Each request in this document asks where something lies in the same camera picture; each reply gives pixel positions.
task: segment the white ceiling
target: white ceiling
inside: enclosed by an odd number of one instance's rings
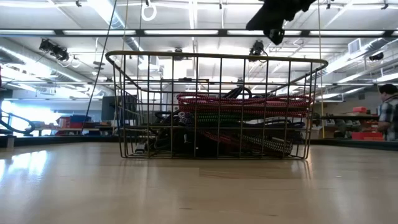
[[[71,4],[67,7],[48,7],[48,8],[30,8],[29,6],[44,7],[50,6],[51,2],[55,4]],[[0,29],[107,29],[108,24],[86,1],[81,1],[83,7],[73,6],[75,0],[36,0],[36,1],[0,1]],[[130,3],[140,3],[140,1],[131,0]],[[155,1],[153,3],[162,3],[165,6],[157,6],[157,15],[152,21],[143,21],[141,19],[141,7],[125,6],[127,1],[118,1],[116,12],[122,20],[126,17],[128,9],[127,28],[128,29],[191,29],[188,9],[177,9],[175,7],[188,7],[188,0],[173,1]],[[318,11],[310,9],[308,12],[299,12],[292,22],[288,22],[286,29],[315,29],[319,26],[321,29],[396,29],[398,28],[398,1],[388,0],[390,8],[386,10],[368,9],[358,10],[364,7],[379,7],[383,0],[350,1],[336,0],[334,6],[342,9],[326,9],[323,5],[326,1],[320,1],[320,21],[318,21]],[[344,8],[345,5],[354,2],[350,8]],[[2,3],[14,3],[25,7],[6,7]],[[246,23],[261,7],[261,2],[257,0],[223,0],[224,8],[219,9],[219,0],[198,0],[197,21],[194,29],[244,29]],[[38,54],[41,42],[40,37],[13,37],[9,40],[20,44]],[[68,69],[94,78],[91,72],[94,70],[93,61],[95,58],[95,38],[91,37],[54,37],[51,40],[63,47],[68,48],[68,52],[76,55],[82,62],[78,68],[72,66]],[[198,37],[193,42],[190,37],[143,37],[137,39],[140,46],[146,51],[169,51],[174,48],[182,48],[184,52],[193,52],[194,44],[197,46],[195,51],[199,53],[216,54],[241,54],[247,55],[249,49],[256,40],[262,40],[267,48],[269,55],[277,57],[289,57],[294,52],[294,57],[300,58],[319,58],[320,40],[319,38],[285,38],[279,46],[272,44],[267,38],[255,37]],[[348,50],[348,43],[354,39],[350,38],[322,38],[321,52],[322,59],[330,60],[342,55]],[[102,52],[105,38],[99,38],[98,52]],[[121,50],[123,40],[121,38],[110,37],[106,44],[106,51]],[[101,55],[97,55],[96,60],[100,60]],[[137,59],[129,60],[127,68],[131,75],[136,73]],[[271,73],[278,63],[270,64],[269,71],[271,78],[287,78],[289,66],[287,63]],[[223,75],[232,77],[242,77],[243,63],[237,60],[223,62]],[[219,73],[219,63],[214,60],[200,60],[199,76],[217,77]],[[353,72],[364,70],[363,61],[356,62],[354,66],[339,70],[344,75],[352,75]],[[293,63],[292,71],[295,74],[302,74],[309,71],[309,64]],[[265,75],[264,68],[255,68],[249,77],[261,78]],[[112,77],[113,68],[106,63],[104,70],[101,71],[102,77]]]

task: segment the wall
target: wall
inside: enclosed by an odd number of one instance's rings
[[[378,92],[366,92],[365,99],[359,100],[358,94],[355,93],[351,97],[346,97],[344,103],[324,103],[323,113],[326,114],[342,114],[352,112],[354,107],[364,106],[371,113],[377,113],[377,108],[380,106],[381,100]],[[315,112],[321,114],[321,104],[315,105]]]

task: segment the man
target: man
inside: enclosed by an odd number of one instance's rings
[[[386,141],[398,141],[398,88],[385,84],[379,88],[383,104],[380,106],[379,126]]]

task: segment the metal wire basket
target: metal wire basket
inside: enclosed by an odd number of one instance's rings
[[[137,70],[136,78],[127,72],[126,59],[131,55],[140,59],[141,68],[143,63],[146,66],[146,70]],[[152,75],[151,63],[156,57],[171,59],[171,77]],[[108,52],[106,58],[114,68],[115,117],[123,158],[308,157],[315,77],[328,65],[324,60],[133,51]],[[177,77],[182,58],[193,63],[191,78],[186,74]],[[201,69],[207,69],[201,68],[201,60],[215,64],[213,78],[199,75]],[[225,78],[225,73],[237,72],[224,68],[227,62],[242,66],[240,81]],[[260,81],[253,81],[249,62],[257,62],[265,70],[257,77]],[[289,66],[285,73],[288,81],[272,82],[270,64],[281,63]],[[295,73],[292,65],[296,63],[309,71]]]

